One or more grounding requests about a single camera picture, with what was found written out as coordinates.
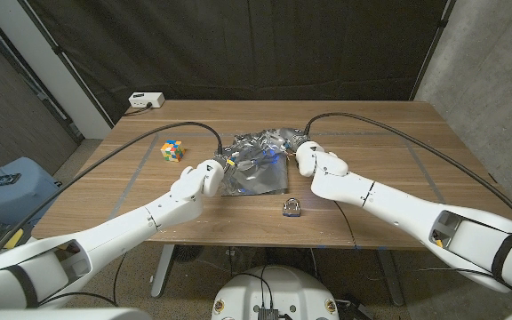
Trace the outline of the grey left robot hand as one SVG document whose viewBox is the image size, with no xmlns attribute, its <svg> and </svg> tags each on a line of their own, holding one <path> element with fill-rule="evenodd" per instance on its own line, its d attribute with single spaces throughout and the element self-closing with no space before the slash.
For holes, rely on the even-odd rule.
<svg viewBox="0 0 512 320">
<path fill-rule="evenodd" d="M 255 165 L 254 160 L 239 160 L 238 155 L 239 153 L 235 152 L 231 156 L 219 154 L 213 157 L 213 160 L 217 161 L 222 166 L 225 178 L 233 175 L 237 171 L 247 171 Z"/>
</svg>

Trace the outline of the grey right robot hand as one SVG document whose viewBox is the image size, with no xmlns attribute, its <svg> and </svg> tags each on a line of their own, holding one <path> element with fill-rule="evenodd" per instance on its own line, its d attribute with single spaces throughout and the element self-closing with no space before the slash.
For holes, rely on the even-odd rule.
<svg viewBox="0 0 512 320">
<path fill-rule="evenodd" d="M 288 153 L 296 153 L 303 143 L 309 141 L 302 130 L 293 128 L 269 129 L 268 139 L 272 145 Z"/>
</svg>

